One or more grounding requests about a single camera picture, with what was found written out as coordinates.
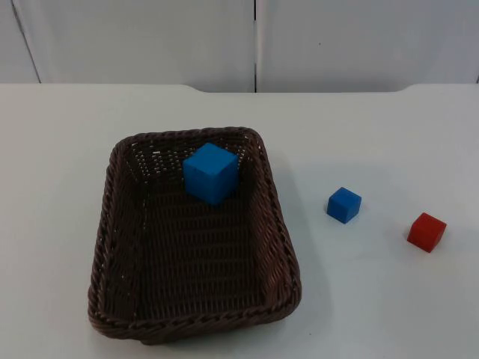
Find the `basket rim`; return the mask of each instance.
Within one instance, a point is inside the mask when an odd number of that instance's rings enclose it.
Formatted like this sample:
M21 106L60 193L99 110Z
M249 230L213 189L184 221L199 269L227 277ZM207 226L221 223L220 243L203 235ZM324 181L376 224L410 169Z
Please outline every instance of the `basket rim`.
M122 318L114 317L108 313L101 311L104 299L102 293L105 288L105 272L101 268L106 267L108 262L109 253L106 250L106 241L103 240L108 235L108 217L109 211L113 207L115 201L115 183L118 180L120 171L117 171L119 161L121 160L121 154L123 151L132 144L140 141L158 141L162 138L171 137L175 138L191 138L203 134L217 134L217 133L231 133L231 132L243 132L245 135L250 135L254 140L258 142L258 145L263 148L262 156L260 157L263 163L264 176L269 183L269 203L271 204L271 210L274 213L275 225L278 226L278 233L281 236L283 242L284 252L287 256L287 264L292 280L292 285L289 290L289 295L281 303L276 303L272 306L254 306L248 307L242 310L229 310L218 313L197 313L188 316L178 316L174 318L164 319L141 319L141 320L126 320ZM91 284L88 288L88 318L94 327L105 326L110 328L124 328L124 329L148 329L156 327L179 327L185 323L193 324L196 322L208 323L211 321L218 321L220 319L234 319L241 317L254 318L264 314L281 313L281 317L285 317L292 313L299 305L302 296L302 285L299 278L299 265L294 254L293 246L290 241L290 236L284 223L283 215L281 212L281 205L278 200L278 192L276 191L275 184L272 178L271 167L269 165L266 149L260 135L253 129L247 127L222 127L213 128L207 127L203 129L188 129L182 131L167 131L167 132L144 132L138 133L126 137L119 141L110 155L109 166L106 169L106 181L105 189L102 200L102 211L100 215L100 224L97 231L97 240L94 251L94 261L91 271Z

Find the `large blue cube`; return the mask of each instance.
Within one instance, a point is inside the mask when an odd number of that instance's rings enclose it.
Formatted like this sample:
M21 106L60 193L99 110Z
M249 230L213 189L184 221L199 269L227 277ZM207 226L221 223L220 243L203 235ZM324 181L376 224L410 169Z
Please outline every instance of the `large blue cube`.
M238 156L205 144L183 161L183 176L186 192L219 204L238 186Z
M329 198L326 212L338 221L347 223L358 214L360 206L361 197L341 187Z

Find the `blue cube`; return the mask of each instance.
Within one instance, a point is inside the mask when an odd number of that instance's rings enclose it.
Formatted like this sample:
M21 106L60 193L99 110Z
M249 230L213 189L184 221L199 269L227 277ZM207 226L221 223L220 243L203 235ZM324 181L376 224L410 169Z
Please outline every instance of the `blue cube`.
M183 176L186 192L219 204L238 186L238 156L205 144L183 161Z
M360 206L361 197L341 187L329 198L326 212L338 221L347 223L358 214Z

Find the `woven texture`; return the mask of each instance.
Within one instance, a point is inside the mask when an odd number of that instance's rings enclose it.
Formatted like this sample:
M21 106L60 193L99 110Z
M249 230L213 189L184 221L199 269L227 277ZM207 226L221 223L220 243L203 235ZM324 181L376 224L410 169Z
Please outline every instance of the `woven texture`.
M210 142L239 156L219 206L184 190L182 161ZM119 142L106 171L88 316L107 337L159 344L284 318L299 267L260 136L224 128Z

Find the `toy block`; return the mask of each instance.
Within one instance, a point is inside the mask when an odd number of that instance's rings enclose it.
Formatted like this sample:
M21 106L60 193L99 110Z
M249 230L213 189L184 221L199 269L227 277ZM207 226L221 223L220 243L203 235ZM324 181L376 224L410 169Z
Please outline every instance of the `toy block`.
M205 144L183 161L186 192L220 204L238 186L238 156L214 144Z
M446 225L443 221L423 213L412 224L407 241L431 253L441 240Z
M361 197L344 187L339 188L328 201L328 215L347 223L359 212Z

